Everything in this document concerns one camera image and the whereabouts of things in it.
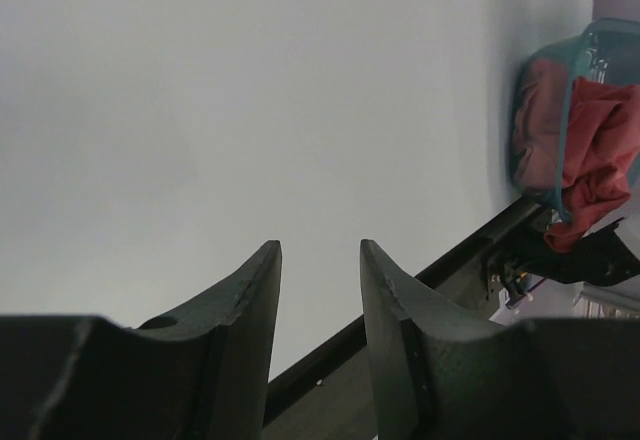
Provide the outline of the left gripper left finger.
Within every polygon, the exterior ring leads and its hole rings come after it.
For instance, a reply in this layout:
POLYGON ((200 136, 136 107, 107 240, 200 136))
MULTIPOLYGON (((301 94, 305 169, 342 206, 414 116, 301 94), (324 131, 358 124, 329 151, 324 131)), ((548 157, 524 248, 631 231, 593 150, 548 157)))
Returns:
POLYGON ((280 243, 137 328, 99 316, 1 320, 5 439, 258 439, 280 243))

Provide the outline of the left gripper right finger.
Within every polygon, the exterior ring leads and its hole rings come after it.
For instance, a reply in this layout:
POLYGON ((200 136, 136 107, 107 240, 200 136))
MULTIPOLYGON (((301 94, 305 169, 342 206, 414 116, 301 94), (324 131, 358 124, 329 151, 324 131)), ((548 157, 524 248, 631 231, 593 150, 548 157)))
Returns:
POLYGON ((439 352, 437 408, 412 439, 635 439, 639 324, 622 319, 491 322, 439 352))

